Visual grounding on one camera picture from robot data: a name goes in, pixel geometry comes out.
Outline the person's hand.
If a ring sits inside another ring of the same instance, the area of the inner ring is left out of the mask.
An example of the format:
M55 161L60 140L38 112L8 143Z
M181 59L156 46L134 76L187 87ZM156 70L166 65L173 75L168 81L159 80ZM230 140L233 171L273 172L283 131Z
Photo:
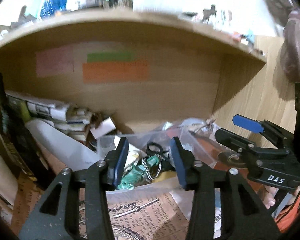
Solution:
M276 203L275 194L277 193L278 189L269 186L261 186L257 192L257 195L262 200L262 203L265 205L267 209L274 206ZM290 206L294 203L298 193L300 192L300 186L295 190L295 192L290 197L289 201L287 202L287 206Z

